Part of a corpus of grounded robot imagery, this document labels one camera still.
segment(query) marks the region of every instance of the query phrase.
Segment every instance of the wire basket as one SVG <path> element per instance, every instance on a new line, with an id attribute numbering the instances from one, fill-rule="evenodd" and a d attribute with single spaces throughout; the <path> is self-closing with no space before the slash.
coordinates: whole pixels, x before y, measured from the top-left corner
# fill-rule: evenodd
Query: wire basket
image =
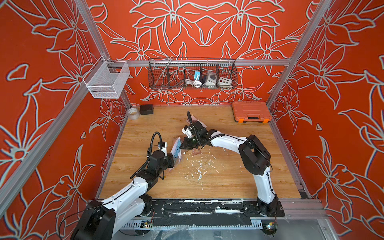
<path id="1" fill-rule="evenodd" d="M 85 83 L 94 98 L 119 98 L 130 73 L 127 62 L 119 73 L 111 73 L 107 64 L 102 62 L 89 82 Z"/>
<path id="2" fill-rule="evenodd" d="M 208 86 L 207 78 L 215 75 Z M 201 86 L 189 84 L 197 80 Z M 221 58 L 151 58 L 148 81 L 151 89 L 234 89 L 237 87 L 235 59 Z"/>

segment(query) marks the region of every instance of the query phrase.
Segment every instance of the white cable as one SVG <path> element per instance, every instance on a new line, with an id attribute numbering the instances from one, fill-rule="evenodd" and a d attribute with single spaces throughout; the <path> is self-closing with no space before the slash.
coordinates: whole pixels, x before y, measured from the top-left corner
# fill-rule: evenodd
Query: white cable
<path id="1" fill-rule="evenodd" d="M 195 88 L 199 88 L 199 87 L 201 87 L 201 85 L 203 85 L 203 83 L 198 81 L 198 80 L 191 81 L 190 79 L 186 79 L 185 83 L 190 84 L 190 85 L 194 86 Z"/>

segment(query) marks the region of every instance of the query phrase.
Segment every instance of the orange toolbox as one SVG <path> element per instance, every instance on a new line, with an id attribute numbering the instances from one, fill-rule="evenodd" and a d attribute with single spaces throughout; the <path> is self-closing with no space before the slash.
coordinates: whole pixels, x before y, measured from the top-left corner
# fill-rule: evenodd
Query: orange toolbox
<path id="1" fill-rule="evenodd" d="M 271 121 L 272 116 L 265 104 L 259 101 L 242 101 L 232 103 L 235 122 L 262 122 Z"/>

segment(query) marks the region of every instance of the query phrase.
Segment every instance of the white mesh basket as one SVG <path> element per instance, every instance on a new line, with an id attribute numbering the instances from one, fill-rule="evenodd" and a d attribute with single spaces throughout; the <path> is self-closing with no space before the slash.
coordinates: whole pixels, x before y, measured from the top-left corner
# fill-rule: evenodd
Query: white mesh basket
<path id="1" fill-rule="evenodd" d="M 111 73 L 103 62 L 86 85 L 94 98 L 119 98 L 130 73 L 126 62 L 119 73 Z"/>

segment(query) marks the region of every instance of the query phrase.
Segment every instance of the wooden table surface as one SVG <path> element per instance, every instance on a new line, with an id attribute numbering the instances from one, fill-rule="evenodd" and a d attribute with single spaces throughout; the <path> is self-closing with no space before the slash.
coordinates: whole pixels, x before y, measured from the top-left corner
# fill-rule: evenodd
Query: wooden table surface
<path id="1" fill-rule="evenodd" d="M 128 120 L 100 198 L 107 198 L 129 182 L 129 178 L 146 161 L 146 152 L 152 134 L 159 131 L 168 142 L 184 138 L 181 129 L 187 125 L 187 110 L 207 125 L 233 136 L 256 135 L 271 154 L 271 180 L 279 198 L 300 198 L 281 151 L 268 124 L 236 123 L 231 106 L 154 106 L 154 114 Z M 239 154 L 220 147 L 205 146 L 201 154 L 192 156 L 192 150 L 183 154 L 181 163 L 165 179 L 148 191 L 153 198 L 236 198 L 257 197 L 253 176 L 245 169 Z"/>

